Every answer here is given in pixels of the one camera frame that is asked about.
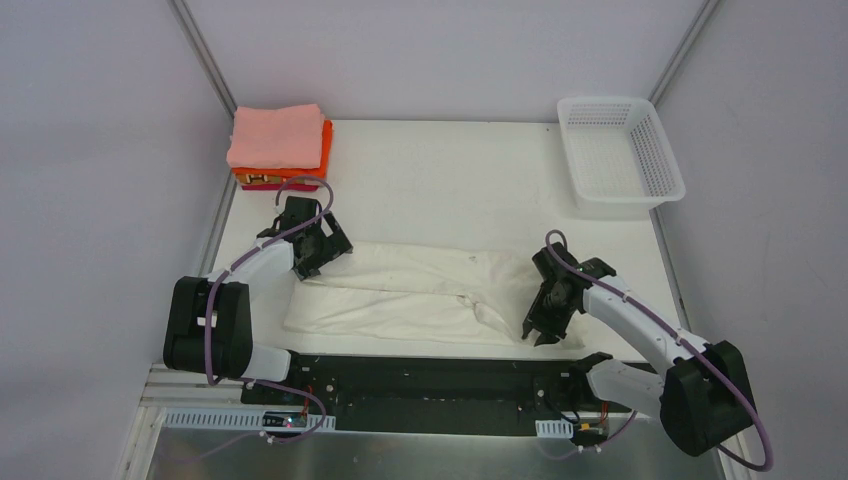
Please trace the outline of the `cream white t shirt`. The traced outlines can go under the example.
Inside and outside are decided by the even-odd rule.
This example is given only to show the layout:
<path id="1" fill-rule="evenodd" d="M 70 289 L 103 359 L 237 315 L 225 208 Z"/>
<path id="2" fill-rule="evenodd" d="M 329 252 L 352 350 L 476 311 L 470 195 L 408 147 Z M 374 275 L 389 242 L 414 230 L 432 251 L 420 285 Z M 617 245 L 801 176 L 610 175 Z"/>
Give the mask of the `cream white t shirt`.
<path id="1" fill-rule="evenodd" d="M 532 346 L 523 322 L 542 279 L 511 252 L 360 242 L 298 281 L 282 327 L 302 334 Z"/>

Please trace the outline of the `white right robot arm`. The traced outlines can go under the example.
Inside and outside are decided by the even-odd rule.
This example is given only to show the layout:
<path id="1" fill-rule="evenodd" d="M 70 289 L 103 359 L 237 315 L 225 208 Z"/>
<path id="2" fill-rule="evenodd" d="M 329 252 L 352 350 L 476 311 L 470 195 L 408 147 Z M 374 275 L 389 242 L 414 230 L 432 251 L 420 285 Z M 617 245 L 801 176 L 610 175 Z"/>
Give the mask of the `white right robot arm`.
<path id="1" fill-rule="evenodd" d="M 548 244 L 532 262 L 542 277 L 523 321 L 537 345 L 564 340 L 575 314 L 605 324 L 650 366 L 644 371 L 598 352 L 568 370 L 570 402 L 583 410 L 606 401 L 660 421 L 682 452 L 699 456 L 763 424 L 740 350 L 711 343 L 672 326 L 649 307 L 606 262 L 578 262 L 562 242 Z"/>

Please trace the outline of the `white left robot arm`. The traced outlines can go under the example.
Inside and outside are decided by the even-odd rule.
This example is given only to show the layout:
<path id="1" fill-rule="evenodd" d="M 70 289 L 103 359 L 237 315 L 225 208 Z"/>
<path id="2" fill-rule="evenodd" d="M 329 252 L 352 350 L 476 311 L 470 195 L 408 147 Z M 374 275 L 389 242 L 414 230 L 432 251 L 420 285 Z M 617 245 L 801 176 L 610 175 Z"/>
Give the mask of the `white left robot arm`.
<path id="1" fill-rule="evenodd" d="M 272 225 L 229 266 L 176 282 L 163 346 L 166 367 L 202 373 L 212 383 L 264 380 L 279 403 L 297 402 L 305 378 L 290 368 L 292 353 L 262 344 L 255 324 L 285 315 L 297 282 L 352 251 L 318 200 L 287 198 Z"/>

